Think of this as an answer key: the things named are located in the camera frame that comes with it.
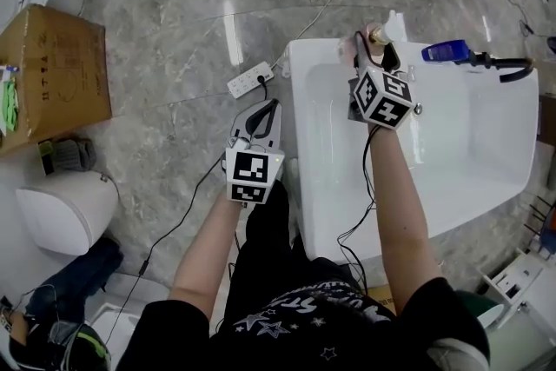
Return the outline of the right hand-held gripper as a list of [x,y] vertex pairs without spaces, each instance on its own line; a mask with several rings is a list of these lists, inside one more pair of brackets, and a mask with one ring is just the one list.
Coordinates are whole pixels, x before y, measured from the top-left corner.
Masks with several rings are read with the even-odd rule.
[[361,31],[354,39],[341,41],[341,58],[354,69],[348,79],[347,118],[354,122],[398,129],[413,110],[408,81],[400,77],[400,59],[392,43],[384,47],[383,58],[375,63]]

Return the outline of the black faucet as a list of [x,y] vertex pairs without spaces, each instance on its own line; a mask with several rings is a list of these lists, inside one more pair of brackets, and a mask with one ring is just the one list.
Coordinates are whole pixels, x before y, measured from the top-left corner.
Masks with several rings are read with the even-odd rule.
[[513,69],[513,72],[508,72],[499,76],[501,83],[519,81],[533,72],[533,61],[529,58],[496,58],[486,52],[476,53],[470,51],[467,62],[474,67],[480,66],[486,69]]

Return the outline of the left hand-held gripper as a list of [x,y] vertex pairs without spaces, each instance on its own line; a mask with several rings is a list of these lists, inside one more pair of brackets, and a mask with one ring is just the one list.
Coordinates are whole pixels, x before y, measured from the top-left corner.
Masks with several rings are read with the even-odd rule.
[[278,100],[255,103],[237,115],[223,157],[227,198],[264,204],[284,161],[280,149],[282,107]]

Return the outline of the person's black star-print shirt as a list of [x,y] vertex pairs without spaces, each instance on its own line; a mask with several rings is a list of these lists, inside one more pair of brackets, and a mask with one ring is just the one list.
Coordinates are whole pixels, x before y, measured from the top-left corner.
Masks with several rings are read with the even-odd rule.
[[184,301],[142,312],[116,371],[488,371],[486,333],[443,278],[394,315],[340,280],[303,286],[209,331]]

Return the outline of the another person's forearm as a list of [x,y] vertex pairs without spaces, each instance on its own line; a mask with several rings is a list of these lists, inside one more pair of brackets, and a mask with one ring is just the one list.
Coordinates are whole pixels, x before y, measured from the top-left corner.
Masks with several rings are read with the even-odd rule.
[[8,308],[0,302],[0,318],[3,317],[10,325],[10,338],[22,346],[27,345],[29,323],[23,312]]

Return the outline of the white rounded toilet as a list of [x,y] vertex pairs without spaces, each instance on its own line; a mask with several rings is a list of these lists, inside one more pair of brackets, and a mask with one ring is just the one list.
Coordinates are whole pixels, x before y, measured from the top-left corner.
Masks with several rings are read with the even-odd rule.
[[66,170],[17,189],[16,198],[38,247],[79,256],[108,228],[119,195],[116,185],[99,172]]

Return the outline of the person's left forearm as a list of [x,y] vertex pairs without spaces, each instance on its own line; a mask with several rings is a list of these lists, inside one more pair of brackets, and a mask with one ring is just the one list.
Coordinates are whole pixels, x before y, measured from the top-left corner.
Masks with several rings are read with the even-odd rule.
[[224,191],[218,195],[175,272],[170,300],[185,301],[212,317],[241,210]]

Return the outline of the grey knitted slippers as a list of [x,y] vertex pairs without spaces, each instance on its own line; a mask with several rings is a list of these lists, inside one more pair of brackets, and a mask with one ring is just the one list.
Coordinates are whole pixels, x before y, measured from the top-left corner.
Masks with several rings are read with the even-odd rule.
[[89,138],[69,138],[38,144],[46,175],[61,170],[89,171],[96,164],[96,152]]

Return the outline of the black metal rack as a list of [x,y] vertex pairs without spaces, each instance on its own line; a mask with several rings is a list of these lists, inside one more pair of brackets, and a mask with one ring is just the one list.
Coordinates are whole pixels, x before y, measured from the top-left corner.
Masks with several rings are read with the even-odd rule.
[[546,208],[539,210],[535,205],[529,205],[532,209],[531,217],[540,221],[540,225],[535,228],[532,223],[525,223],[525,227],[538,236],[541,242],[556,239],[556,200],[550,203],[539,195],[536,200]]

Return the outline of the white plastic cabinet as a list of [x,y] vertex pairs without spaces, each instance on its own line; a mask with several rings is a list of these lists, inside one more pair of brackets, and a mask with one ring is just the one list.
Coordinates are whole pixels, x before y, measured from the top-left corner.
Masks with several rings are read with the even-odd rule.
[[487,296],[504,306],[497,319],[500,328],[527,306],[548,324],[556,321],[556,264],[536,252],[517,248],[509,262],[498,271],[481,273],[481,279],[487,285]]

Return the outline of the person's black trousers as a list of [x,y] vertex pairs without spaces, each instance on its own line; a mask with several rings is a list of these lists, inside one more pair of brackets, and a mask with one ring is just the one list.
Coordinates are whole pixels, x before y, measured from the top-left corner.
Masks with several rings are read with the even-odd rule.
[[264,204],[248,216],[246,241],[239,252],[232,283],[241,291],[275,298],[289,290],[328,280],[353,283],[345,267],[319,257],[310,261],[303,241],[290,241],[289,200],[286,188],[276,181]]

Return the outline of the large brown cardboard box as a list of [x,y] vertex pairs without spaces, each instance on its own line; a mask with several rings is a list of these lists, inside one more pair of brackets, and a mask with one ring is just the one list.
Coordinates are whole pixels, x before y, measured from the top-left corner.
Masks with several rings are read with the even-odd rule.
[[0,34],[0,65],[17,68],[18,100],[0,156],[112,117],[100,24],[29,5]]

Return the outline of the white power strip with plug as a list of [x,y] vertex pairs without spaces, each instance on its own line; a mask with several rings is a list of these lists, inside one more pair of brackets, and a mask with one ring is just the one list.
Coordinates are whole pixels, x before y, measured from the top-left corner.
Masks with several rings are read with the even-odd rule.
[[270,65],[266,62],[259,63],[255,67],[244,71],[239,76],[227,83],[228,92],[234,98],[238,99],[253,89],[261,86],[258,78],[262,77],[265,82],[274,78],[274,73],[270,69]]

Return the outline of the blue bottle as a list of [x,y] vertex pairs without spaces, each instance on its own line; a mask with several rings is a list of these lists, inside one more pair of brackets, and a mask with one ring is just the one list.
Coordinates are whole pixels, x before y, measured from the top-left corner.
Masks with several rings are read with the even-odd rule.
[[425,62],[456,63],[467,60],[469,53],[466,41],[458,39],[429,45],[421,51],[421,56]]

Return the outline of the white bathtub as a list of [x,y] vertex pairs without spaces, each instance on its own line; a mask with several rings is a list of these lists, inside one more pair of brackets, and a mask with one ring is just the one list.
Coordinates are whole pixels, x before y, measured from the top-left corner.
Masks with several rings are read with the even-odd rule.
[[[293,90],[301,181],[301,235],[309,258],[343,262],[338,236],[361,260],[381,253],[364,180],[367,127],[348,119],[354,70],[336,39],[289,43],[285,67]],[[422,107],[398,128],[424,209],[428,233],[442,234],[519,194],[533,163],[538,77],[502,83],[497,70],[426,63],[422,45],[398,42],[401,67],[414,73]]]

